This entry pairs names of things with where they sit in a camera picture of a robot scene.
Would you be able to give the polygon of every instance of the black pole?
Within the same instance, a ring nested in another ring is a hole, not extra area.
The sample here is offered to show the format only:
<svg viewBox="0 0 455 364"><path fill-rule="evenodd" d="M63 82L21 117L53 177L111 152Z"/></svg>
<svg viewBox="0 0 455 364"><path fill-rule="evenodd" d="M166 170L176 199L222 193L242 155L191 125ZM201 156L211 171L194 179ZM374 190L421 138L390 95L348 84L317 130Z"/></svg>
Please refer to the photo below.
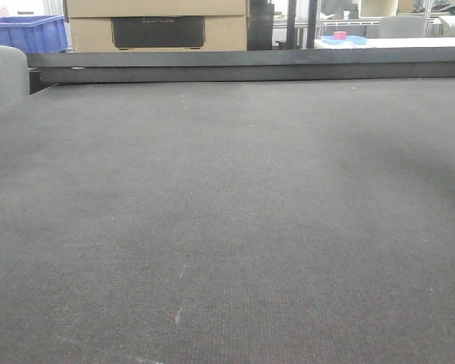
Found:
<svg viewBox="0 0 455 364"><path fill-rule="evenodd" d="M295 19L297 18L297 0L288 0L287 49L295 49Z"/></svg>
<svg viewBox="0 0 455 364"><path fill-rule="evenodd" d="M315 33L317 31L317 13L318 13L318 4L317 0L309 1L309 26L307 29L306 36L306 47L308 49L315 48Z"/></svg>

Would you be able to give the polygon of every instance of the dark gray table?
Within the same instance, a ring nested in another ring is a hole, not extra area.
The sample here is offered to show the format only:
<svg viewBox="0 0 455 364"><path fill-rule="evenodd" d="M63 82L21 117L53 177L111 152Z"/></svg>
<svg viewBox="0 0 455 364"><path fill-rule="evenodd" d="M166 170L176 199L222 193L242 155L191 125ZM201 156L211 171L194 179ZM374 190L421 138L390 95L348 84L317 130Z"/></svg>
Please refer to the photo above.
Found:
<svg viewBox="0 0 455 364"><path fill-rule="evenodd" d="M56 86L0 110L0 364L455 363L455 80Z"/></svg>

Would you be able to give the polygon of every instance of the cardboard box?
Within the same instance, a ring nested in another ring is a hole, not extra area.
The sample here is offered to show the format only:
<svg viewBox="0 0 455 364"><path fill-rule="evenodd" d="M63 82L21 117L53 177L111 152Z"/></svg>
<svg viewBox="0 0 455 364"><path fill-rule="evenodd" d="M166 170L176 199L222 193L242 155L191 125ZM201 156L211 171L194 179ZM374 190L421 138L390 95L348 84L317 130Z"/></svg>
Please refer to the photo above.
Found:
<svg viewBox="0 0 455 364"><path fill-rule="evenodd" d="M359 17L396 15L398 0L359 0Z"/></svg>
<svg viewBox="0 0 455 364"><path fill-rule="evenodd" d="M246 16L246 0L67 0L69 17Z"/></svg>
<svg viewBox="0 0 455 364"><path fill-rule="evenodd" d="M71 18L71 34L75 52L206 52L246 51L245 16L205 17L204 45L200 48L133 48L115 46L110 18Z"/></svg>
<svg viewBox="0 0 455 364"><path fill-rule="evenodd" d="M399 0L397 10L400 13L412 13L415 9L415 0Z"/></svg>

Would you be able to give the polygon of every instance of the white table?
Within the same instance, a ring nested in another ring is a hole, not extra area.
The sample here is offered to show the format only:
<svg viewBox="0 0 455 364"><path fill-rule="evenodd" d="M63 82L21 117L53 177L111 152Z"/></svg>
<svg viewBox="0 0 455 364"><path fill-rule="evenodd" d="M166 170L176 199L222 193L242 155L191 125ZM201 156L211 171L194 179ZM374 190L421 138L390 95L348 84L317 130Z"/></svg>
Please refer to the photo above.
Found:
<svg viewBox="0 0 455 364"><path fill-rule="evenodd" d="M352 42L333 45L316 39L315 47L318 49L455 47L455 37L367 39L365 45L356 45Z"/></svg>

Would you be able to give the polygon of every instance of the white wall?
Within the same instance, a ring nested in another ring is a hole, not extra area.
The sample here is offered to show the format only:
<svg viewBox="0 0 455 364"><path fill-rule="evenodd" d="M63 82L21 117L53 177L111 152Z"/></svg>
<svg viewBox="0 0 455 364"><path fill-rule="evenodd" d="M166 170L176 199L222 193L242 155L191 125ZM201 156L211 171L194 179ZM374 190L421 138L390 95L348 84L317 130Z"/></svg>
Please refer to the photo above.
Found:
<svg viewBox="0 0 455 364"><path fill-rule="evenodd" d="M8 6L10 15L17 15L17 11L33 11L35 15L44 14L42 0L0 0L0 5Z"/></svg>
<svg viewBox="0 0 455 364"><path fill-rule="evenodd" d="M271 0L275 4L275 11L281 11L283 15L287 15L288 0ZM309 13L309 0L298 0L297 2L297 17L307 18Z"/></svg>

